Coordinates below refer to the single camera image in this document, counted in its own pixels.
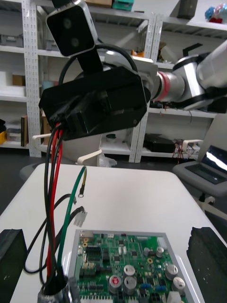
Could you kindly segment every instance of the black wire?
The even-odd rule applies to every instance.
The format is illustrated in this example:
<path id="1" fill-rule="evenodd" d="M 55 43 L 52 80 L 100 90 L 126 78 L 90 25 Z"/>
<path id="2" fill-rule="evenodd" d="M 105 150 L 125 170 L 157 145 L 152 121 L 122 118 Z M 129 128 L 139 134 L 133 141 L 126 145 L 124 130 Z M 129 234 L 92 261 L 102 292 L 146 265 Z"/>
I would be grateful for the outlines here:
<path id="1" fill-rule="evenodd" d="M 69 224 L 72 222 L 73 218 L 75 218 L 75 216 L 84 211 L 84 207 L 78 207 L 77 209 L 75 209 L 71 214 L 70 214 L 70 219 L 69 219 Z M 63 226 L 61 227 L 61 229 L 59 230 L 59 233 L 57 234 L 56 238 L 55 238 L 55 251 L 58 249 L 58 246 L 60 244 L 61 241 L 61 232 L 62 232 Z M 43 270 L 46 267 L 46 262 L 43 265 L 43 258 L 44 258 L 44 247 L 45 247 L 45 242 L 46 242 L 46 228 L 44 231 L 44 236 L 43 236 L 43 241 L 42 241 L 42 246 L 41 246 L 41 251 L 40 251 L 40 258 L 39 258 L 39 278 L 41 283 L 44 285 L 44 278 L 43 278 Z"/>
<path id="2" fill-rule="evenodd" d="M 53 142 L 53 137 L 55 132 L 61 127 L 61 124 L 59 124 L 57 127 L 55 127 L 51 133 L 51 137 L 47 146 L 46 151 L 46 161 L 45 161 L 45 170 L 44 170 L 44 200 L 45 200 L 45 210 L 46 210 L 46 229 L 48 234 L 48 240 L 50 244 L 50 251 L 51 251 L 51 264 L 52 264 L 52 271 L 51 275 L 47 279 L 46 283 L 43 285 L 44 287 L 48 286 L 51 282 L 54 273 L 55 273 L 55 254 L 54 254 L 54 245 L 53 245 L 53 236 L 52 236 L 52 228 L 51 228 L 51 219 L 50 219 L 50 201 L 48 197 L 48 172 L 49 172 L 49 162 L 50 162 L 50 154 L 51 154 L 51 145 Z"/>
<path id="3" fill-rule="evenodd" d="M 64 81 L 64 78 L 65 78 L 65 74 L 68 70 L 68 68 L 70 67 L 70 65 L 76 60 L 76 56 L 74 57 L 71 57 L 65 64 L 65 66 L 63 67 L 62 71 L 61 71 L 61 74 L 60 74 L 60 77 L 59 77 L 59 80 L 58 80 L 58 84 L 61 85 L 63 84 L 63 81 Z"/>
<path id="4" fill-rule="evenodd" d="M 106 49 L 108 51 L 113 51 L 113 52 L 120 53 L 129 62 L 131 68 L 134 71 L 138 72 L 138 69 L 137 69 L 136 64 L 133 61 L 132 57 L 125 50 L 123 50 L 122 48 L 120 48 L 118 46 L 115 46 L 115 45 L 111 45 L 111 44 L 97 44 L 96 49 Z"/>
<path id="5" fill-rule="evenodd" d="M 67 198 L 70 198 L 70 196 L 71 196 L 70 194 L 63 195 L 63 196 L 54 204 L 54 209 L 55 209 L 56 207 L 58 207 L 58 205 L 59 205 L 60 203 L 62 203 L 62 201 L 64 201 L 64 200 L 67 199 Z M 34 246 L 34 244 L 35 244 L 35 242 L 36 242 L 38 236 L 40 235 L 42 229 L 44 228 L 45 224 L 46 224 L 46 219 L 43 221 L 43 223 L 42 223 L 42 225 L 40 226 L 38 232 L 35 234 L 33 240 L 31 241 L 31 244 L 30 244 L 30 246 L 29 246 L 28 249 L 27 249 L 27 257 L 28 257 L 28 255 L 29 255 L 29 253 L 31 252 L 32 247 Z M 26 262 L 25 262 L 24 271 L 27 272 L 27 274 L 30 274 L 30 275 L 37 274 L 40 270 L 41 270 L 40 268 L 39 268 L 39 269 L 36 269 L 36 270 L 30 270 L 30 269 L 28 269 L 28 268 L 26 267 Z"/>

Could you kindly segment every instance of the camera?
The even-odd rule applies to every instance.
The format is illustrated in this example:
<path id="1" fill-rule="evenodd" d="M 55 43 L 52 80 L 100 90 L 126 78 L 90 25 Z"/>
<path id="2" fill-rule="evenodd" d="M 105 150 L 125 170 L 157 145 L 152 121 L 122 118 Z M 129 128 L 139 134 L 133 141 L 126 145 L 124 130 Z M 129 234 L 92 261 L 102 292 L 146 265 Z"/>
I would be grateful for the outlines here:
<path id="1" fill-rule="evenodd" d="M 47 17 L 46 23 L 63 56 L 85 53 L 96 45 L 97 32 L 83 0 L 55 10 Z"/>

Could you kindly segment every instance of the laptop screen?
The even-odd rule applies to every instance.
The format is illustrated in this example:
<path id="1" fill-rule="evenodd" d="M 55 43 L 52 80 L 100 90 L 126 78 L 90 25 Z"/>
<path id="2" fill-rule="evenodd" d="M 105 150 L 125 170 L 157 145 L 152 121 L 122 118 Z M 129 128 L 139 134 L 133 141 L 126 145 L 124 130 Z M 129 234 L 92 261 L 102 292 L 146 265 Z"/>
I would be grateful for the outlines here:
<path id="1" fill-rule="evenodd" d="M 202 158 L 202 163 L 227 174 L 227 151 L 211 145 Z"/>

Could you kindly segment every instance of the wire connector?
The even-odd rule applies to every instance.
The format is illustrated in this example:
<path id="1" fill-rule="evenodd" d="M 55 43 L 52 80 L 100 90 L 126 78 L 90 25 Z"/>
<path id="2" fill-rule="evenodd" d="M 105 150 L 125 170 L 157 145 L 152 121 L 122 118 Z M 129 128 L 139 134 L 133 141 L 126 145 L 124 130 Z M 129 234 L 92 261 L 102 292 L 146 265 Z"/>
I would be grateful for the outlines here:
<path id="1" fill-rule="evenodd" d="M 82 227 L 86 216 L 87 216 L 86 212 L 80 212 L 79 214 L 77 214 L 76 217 L 75 217 L 74 225 L 78 226 L 78 227 Z"/>

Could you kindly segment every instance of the white table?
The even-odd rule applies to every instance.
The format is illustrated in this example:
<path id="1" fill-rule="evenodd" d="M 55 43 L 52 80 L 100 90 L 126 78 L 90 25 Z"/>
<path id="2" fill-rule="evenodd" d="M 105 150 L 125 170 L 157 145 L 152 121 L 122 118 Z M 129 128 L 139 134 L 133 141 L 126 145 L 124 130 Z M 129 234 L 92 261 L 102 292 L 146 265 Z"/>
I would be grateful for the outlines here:
<path id="1" fill-rule="evenodd" d="M 76 165 L 61 165 L 56 199 L 71 192 L 80 169 Z M 22 228 L 27 247 L 29 246 L 45 217 L 43 188 L 44 164 L 41 164 L 1 215 L 0 232 L 3 229 Z M 189 237 L 193 226 L 208 226 L 217 234 L 218 232 L 174 174 L 88 167 L 85 196 L 78 198 L 77 206 L 81 205 L 88 212 L 84 229 L 165 232 L 174 253 L 182 258 L 195 290 L 201 297 L 186 255 Z M 57 232 L 63 224 L 66 207 L 67 200 L 55 211 Z M 75 229 L 71 223 L 63 255 L 72 249 Z M 38 268 L 41 241 L 39 237 L 29 255 L 29 268 Z M 37 302 L 40 287 L 38 275 L 29 276 L 22 272 L 11 303 Z"/>

